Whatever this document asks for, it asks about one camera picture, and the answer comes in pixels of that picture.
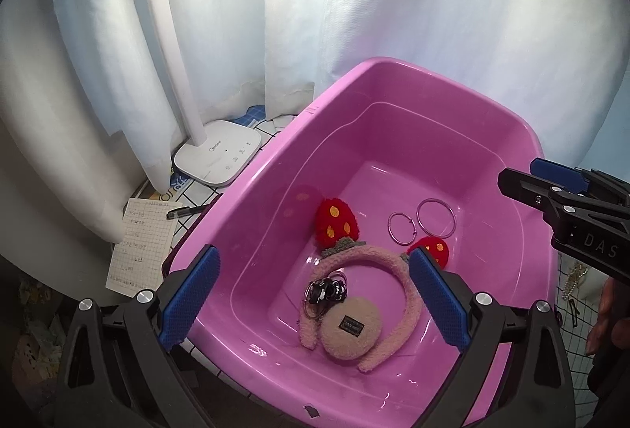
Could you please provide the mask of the person's right hand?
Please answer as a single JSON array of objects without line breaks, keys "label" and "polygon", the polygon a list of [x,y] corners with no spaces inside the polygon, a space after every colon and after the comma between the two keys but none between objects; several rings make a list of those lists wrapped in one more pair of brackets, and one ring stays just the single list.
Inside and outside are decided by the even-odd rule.
[{"label": "person's right hand", "polygon": [[629,348],[629,286],[613,278],[603,285],[597,320],[586,340],[586,354],[593,356],[607,343]]}]

